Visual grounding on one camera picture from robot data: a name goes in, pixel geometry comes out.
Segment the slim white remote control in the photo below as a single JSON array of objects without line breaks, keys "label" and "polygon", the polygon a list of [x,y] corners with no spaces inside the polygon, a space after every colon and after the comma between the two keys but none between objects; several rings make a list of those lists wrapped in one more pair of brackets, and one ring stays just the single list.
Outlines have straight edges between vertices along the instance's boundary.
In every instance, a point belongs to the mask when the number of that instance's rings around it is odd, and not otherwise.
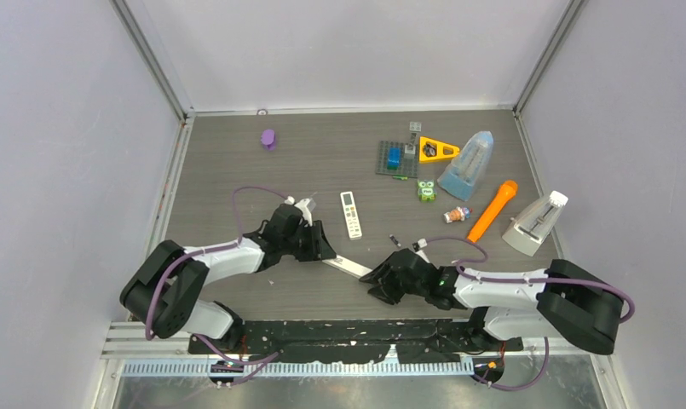
[{"label": "slim white remote control", "polygon": [[360,279],[372,271],[370,268],[349,260],[344,256],[337,256],[332,259],[323,260],[322,262],[356,279]]}]

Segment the white air conditioner remote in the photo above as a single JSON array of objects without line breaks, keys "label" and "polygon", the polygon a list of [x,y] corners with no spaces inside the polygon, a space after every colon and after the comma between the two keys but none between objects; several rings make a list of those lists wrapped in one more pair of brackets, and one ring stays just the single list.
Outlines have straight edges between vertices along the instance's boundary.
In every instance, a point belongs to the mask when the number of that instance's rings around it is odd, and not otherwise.
[{"label": "white air conditioner remote", "polygon": [[347,228],[348,237],[350,240],[357,240],[362,238],[362,230],[360,220],[357,213],[357,206],[355,197],[351,191],[340,193],[341,205],[343,207],[343,216]]}]

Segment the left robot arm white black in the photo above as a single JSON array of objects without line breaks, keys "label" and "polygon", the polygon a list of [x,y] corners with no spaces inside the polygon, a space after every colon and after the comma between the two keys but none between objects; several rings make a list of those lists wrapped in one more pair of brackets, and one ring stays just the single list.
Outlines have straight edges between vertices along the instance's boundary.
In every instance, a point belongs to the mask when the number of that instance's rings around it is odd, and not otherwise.
[{"label": "left robot arm white black", "polygon": [[245,334],[244,321],[221,302],[200,300],[202,290],[265,271],[285,256],[299,262],[335,259],[310,203],[280,204],[257,230],[230,242],[208,247],[183,247],[171,239],[159,243],[121,290],[121,305],[144,323],[149,336],[166,339],[187,332],[223,353],[235,351]]}]

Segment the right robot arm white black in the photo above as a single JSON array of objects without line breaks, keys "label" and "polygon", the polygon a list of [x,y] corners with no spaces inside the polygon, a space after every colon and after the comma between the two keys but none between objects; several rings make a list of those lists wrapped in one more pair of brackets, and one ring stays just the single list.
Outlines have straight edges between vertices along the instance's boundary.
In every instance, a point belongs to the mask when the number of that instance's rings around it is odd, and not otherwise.
[{"label": "right robot arm white black", "polygon": [[470,343],[490,349],[512,338],[562,338],[599,355],[614,352],[619,326],[630,319],[630,298],[576,264],[555,259],[548,268],[494,273],[461,265],[437,267],[419,253],[393,252],[360,282],[390,305],[405,295],[442,310],[467,309]]}]

